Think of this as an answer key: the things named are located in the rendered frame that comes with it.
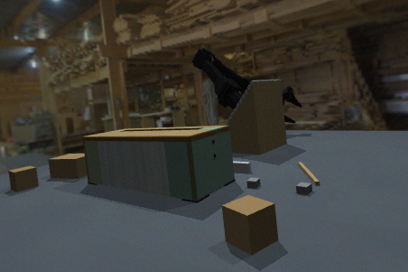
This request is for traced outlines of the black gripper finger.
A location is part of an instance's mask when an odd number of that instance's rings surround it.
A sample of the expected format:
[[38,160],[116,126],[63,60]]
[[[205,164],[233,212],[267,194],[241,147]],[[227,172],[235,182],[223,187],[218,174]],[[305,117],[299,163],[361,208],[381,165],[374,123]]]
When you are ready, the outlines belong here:
[[290,119],[287,116],[284,116],[284,122],[289,122],[289,123],[296,123],[294,120]]
[[298,106],[298,107],[302,107],[302,105],[300,104],[300,102],[296,99],[296,97],[294,97],[293,92],[291,94],[291,96],[286,99],[287,102],[291,102],[292,104]]

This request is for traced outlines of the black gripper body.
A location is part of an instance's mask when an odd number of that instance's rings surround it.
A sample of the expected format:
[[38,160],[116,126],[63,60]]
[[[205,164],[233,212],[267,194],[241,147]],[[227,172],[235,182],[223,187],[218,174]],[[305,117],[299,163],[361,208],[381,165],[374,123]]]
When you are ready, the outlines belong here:
[[293,88],[286,87],[285,90],[283,91],[283,104],[284,104],[285,100],[288,99],[291,96],[292,90],[293,90]]

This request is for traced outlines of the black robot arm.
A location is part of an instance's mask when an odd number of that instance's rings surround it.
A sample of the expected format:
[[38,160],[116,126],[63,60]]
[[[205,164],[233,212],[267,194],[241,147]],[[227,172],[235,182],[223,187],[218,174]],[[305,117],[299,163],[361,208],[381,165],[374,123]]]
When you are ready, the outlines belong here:
[[[213,61],[211,55],[214,58]],[[224,108],[230,106],[235,109],[252,79],[241,77],[204,48],[198,50],[192,63],[195,67],[204,70],[215,84],[218,103]],[[241,91],[242,95],[238,91]]]

